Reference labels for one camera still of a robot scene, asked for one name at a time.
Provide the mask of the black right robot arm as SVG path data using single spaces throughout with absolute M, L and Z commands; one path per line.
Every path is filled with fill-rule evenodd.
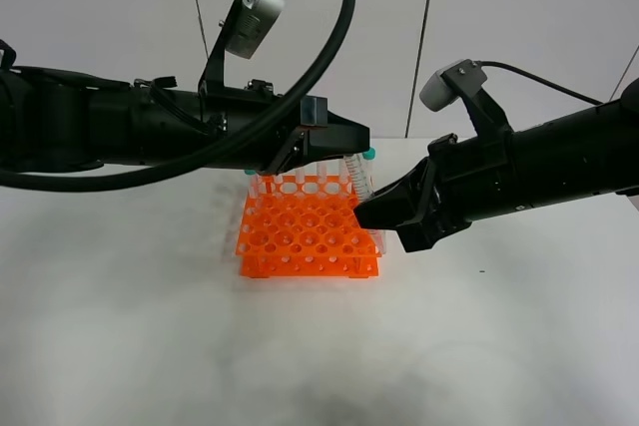
M 402 178 L 354 210 L 366 229 L 396 231 L 427 250 L 477 220 L 614 193 L 638 193 L 638 84 L 620 98 L 494 145 L 448 135 Z

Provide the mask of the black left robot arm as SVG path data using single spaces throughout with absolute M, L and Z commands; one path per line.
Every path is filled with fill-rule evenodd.
M 196 93 L 176 89 L 170 77 L 128 83 L 15 61 L 15 50 L 3 43 L 1 167 L 14 173 L 161 165 L 239 132 L 278 99 L 260 80 Z M 368 127 L 330 112 L 324 97 L 305 96 L 273 126 L 207 165 L 279 174 L 368 148 Z

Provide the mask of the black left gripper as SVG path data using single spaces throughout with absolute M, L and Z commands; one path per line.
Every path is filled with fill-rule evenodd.
M 222 86 L 202 92 L 209 135 L 214 141 L 226 139 L 278 98 L 271 83 L 257 79 L 242 89 Z M 236 151 L 213 160 L 209 166 L 275 176 L 311 163 L 364 153 L 369 148 L 369 127 L 332 113 L 325 97 L 305 96 L 273 126 L 251 135 Z

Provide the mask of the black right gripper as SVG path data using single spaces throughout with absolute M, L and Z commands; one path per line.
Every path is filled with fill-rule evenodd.
M 480 219 L 519 206 L 511 133 L 433 141 L 428 156 L 354 209 L 365 229 L 396 231 L 407 252 L 431 249 Z

